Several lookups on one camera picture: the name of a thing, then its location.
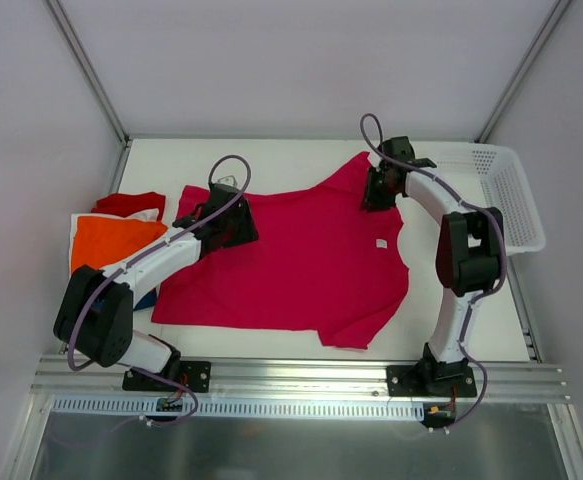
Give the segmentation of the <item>pink t-shirt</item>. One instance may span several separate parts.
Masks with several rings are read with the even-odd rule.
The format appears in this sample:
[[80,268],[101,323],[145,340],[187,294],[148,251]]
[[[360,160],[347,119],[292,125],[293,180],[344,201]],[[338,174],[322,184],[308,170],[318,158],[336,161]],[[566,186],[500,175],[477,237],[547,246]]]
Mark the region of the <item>pink t-shirt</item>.
[[259,239],[165,280],[152,322],[314,331],[325,347],[367,349],[409,290],[399,211],[361,209],[370,166],[361,152],[309,189],[247,195]]

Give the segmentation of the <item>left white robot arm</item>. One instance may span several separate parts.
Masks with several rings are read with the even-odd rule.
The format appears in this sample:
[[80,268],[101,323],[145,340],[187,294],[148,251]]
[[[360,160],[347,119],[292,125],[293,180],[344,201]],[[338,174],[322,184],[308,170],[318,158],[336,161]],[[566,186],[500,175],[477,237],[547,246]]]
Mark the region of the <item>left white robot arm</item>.
[[216,183],[205,203],[139,252],[102,269],[79,267],[70,277],[53,327],[54,335],[67,344],[69,368],[119,364],[144,371],[156,389],[174,387],[180,377],[175,349],[134,328],[136,305],[209,254],[258,238],[244,192]]

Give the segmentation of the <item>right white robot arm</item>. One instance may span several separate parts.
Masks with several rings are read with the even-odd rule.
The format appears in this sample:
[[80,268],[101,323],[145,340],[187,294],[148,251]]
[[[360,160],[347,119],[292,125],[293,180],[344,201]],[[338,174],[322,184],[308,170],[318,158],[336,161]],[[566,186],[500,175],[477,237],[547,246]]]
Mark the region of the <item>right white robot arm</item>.
[[432,160],[415,155],[406,136],[382,140],[372,151],[380,162],[368,169],[361,209],[387,211],[402,196],[416,201],[439,227],[435,270],[443,298],[426,344],[435,361],[419,370],[418,381],[426,393],[441,395],[455,380],[448,364],[468,358],[474,311],[502,287],[506,277],[502,215],[495,207],[464,200],[437,174]]

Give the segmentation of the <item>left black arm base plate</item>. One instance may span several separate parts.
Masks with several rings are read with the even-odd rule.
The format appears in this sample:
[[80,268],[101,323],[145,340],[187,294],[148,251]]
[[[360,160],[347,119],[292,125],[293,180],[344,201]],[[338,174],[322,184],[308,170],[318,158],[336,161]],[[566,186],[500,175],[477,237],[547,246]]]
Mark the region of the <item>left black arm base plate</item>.
[[173,360],[158,373],[139,368],[128,370],[122,389],[129,392],[175,392],[181,386],[194,393],[209,391],[212,363],[199,360]]

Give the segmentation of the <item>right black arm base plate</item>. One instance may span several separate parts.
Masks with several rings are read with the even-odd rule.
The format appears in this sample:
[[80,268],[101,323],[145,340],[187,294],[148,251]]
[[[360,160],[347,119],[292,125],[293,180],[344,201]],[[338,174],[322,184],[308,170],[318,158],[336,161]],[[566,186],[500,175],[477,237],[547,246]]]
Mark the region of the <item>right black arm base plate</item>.
[[424,364],[389,365],[385,373],[391,397],[477,396],[473,370],[462,362],[452,364],[450,368],[428,368]]

